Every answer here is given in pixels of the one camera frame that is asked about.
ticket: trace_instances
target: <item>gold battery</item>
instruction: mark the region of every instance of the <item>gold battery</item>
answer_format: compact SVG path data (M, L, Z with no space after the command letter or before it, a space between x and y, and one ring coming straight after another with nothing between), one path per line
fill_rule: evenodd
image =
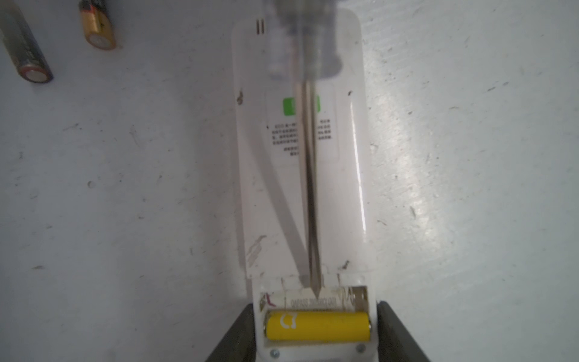
M365 312L271 312L265 335L271 341L368 342Z
M104 0L81 0L78 6L86 41L102 50L116 48Z

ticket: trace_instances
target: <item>green logo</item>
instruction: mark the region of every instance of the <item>green logo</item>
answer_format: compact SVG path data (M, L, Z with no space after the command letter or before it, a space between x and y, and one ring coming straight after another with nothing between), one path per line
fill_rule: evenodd
M293 97L284 98L284 116L295 116L295 99ZM320 111L320 96L316 96L316 108Z

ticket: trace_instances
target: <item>black and gold battery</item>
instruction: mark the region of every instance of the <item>black and gold battery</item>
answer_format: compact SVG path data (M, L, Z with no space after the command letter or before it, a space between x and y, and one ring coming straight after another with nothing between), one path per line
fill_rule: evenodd
M4 46L22 78L33 83L52 80L50 68L42 55L20 8L12 1L0 3L0 31Z
M116 47L104 0L81 0L78 3L86 41L102 50Z

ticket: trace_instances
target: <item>battery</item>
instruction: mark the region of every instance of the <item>battery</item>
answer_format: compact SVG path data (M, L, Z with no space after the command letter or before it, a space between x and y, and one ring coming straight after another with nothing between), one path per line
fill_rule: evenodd
M20 8L12 1L0 5L0 31L3 42L18 74L32 83L52 80L50 68L42 55Z
M368 342L371 326L365 312L271 312L265 335L271 341Z
M78 8L86 41L102 50L116 48L105 0L81 0Z

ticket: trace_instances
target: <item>white table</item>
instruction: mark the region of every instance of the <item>white table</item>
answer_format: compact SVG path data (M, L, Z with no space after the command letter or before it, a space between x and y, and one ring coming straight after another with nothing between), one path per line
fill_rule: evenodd
M230 32L248 1L21 0L0 52L0 360L200 361L249 302ZM579 2L347 1L362 22L380 297L432 361L579 354Z

